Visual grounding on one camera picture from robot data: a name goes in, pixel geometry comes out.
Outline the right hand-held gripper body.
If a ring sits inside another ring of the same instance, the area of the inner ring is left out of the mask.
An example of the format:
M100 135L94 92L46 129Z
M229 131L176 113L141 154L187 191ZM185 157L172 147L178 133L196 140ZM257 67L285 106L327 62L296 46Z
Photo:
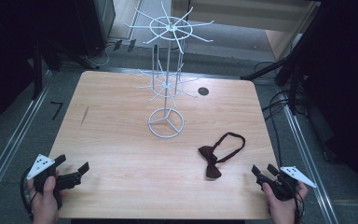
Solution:
M317 187L316 183L311 181L295 166L282 166L278 171L276 180L272 180L261 173L260 177L256 177L256 183L259 186L268 183L275 197L280 201L288 201L296 196L295 189L298 181L313 188Z

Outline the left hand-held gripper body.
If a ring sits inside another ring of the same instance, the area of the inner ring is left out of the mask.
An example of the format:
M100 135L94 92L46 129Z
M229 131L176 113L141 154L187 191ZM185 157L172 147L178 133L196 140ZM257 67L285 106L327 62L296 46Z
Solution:
M58 208L61 208L62 196L60 191L64 189L73 189L76 185L80 185L82 176L79 175L77 170L67 175L56 175L57 167L58 166L55 165L55 159L39 154L26 178L33 179L35 191L42 193L47 178L49 176L54 176L56 178L56 186L53 195L56 199Z

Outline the dark red bow tie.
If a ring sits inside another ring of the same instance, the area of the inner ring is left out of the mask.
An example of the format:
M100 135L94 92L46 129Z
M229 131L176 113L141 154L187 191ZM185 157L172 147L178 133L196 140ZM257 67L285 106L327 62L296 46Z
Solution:
M239 138L241 140L241 145L236 148L235 150L233 150L232 152L230 152L229 154L227 154L225 157L218 159L215 155L214 155L214 151L221 145L221 143L228 137L228 136L232 136L235 138ZM219 169L216 167L217 163L224 163L227 160L231 159L232 157L234 157L237 153L239 153L245 146L246 143L246 139L237 133L225 133L223 134L220 139L213 145L213 146L202 146L199 148L199 154L206 160L207 162L207 166L206 166L206 171L205 171L205 175L208 178L212 178L212 179L216 179L219 178L222 173L219 171Z

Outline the white wire display rack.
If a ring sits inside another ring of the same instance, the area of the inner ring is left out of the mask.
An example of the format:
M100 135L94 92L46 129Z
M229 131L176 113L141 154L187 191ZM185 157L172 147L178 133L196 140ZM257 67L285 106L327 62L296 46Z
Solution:
M147 121L149 131L160 138L169 139L179 135L185 128L185 119L177 108L175 98L184 94L195 98L194 94L184 90L188 82L193 79L182 79L184 67L185 42L188 38L196 38L202 42L210 43L212 39L205 39L194 33L194 29L213 24L213 21L191 23L188 21L193 7L188 6L186 13L181 17L169 14L160 3L163 15L152 17L135 8L135 15L149 19L147 25L128 25L131 29L145 29L152 37L145 44L154 44L152 48L152 70L140 70L143 76L150 79L146 86L137 86L137 89L149 89L153 96L149 103L161 99L163 105L153 111Z

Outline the person's right hand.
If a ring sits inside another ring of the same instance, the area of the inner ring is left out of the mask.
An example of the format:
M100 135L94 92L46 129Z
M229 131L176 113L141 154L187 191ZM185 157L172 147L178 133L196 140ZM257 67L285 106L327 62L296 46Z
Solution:
M269 210L272 223L296 224L296 200L291 199L285 202L278 200L268 183L264 183L262 188L267 197L266 207Z

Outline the person's left hand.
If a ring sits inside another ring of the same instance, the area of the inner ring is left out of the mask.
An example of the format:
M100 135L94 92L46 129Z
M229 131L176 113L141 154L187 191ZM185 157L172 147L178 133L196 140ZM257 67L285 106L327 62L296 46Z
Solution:
M34 181L27 181L30 194L34 197L31 202L33 224L59 224L59 208L53 195L56 178L49 176L45 181L43 192L34 190Z

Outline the black metal stand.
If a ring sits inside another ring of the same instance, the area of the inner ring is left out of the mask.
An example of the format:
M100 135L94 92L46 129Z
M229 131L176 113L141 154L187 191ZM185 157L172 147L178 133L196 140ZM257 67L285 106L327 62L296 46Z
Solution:
M40 42L36 40L34 43L34 94L33 94L34 100L40 94L43 86L41 63L42 63L42 57L40 51Z
M302 64L301 60L303 58L303 55L306 53L306 48L310 46L310 42L312 38L314 38L315 32L320 26L320 23L323 21L326 12L324 0L308 1L318 6L319 9L316 12L316 16L312 19L310 25L306 28L304 34L299 38L297 44L294 46L292 51L276 63L273 63L257 72L254 72L251 75L241 77L241 80L253 81L256 78L264 76L266 73L281 68L274 81L278 86L282 86L288 80L291 80L288 106L293 114L296 113L296 90L300 78L300 67Z

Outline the black cabinet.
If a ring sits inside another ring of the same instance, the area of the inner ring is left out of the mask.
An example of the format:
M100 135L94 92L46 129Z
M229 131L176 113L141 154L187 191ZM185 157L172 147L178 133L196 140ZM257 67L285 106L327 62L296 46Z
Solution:
M81 54L93 55L102 50L116 17L113 0L74 0L76 41Z

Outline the metal floor rail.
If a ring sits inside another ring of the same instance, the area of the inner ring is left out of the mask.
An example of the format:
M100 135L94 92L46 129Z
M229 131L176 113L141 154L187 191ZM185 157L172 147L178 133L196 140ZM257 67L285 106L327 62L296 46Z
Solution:
M43 104L50 82L54 78L55 73L48 69L42 76L42 91L35 99L33 99L34 84L32 84L0 116L0 183Z
M305 135L300 128L297 117L292 114L288 106L285 107L284 113L295 138L296 145L307 174L309 175L309 178L316 184L316 188L312 188L312 190L321 209L324 222L325 224L339 224L335 209L331 203L330 197L321 179L314 159L311 156L309 145L307 144Z

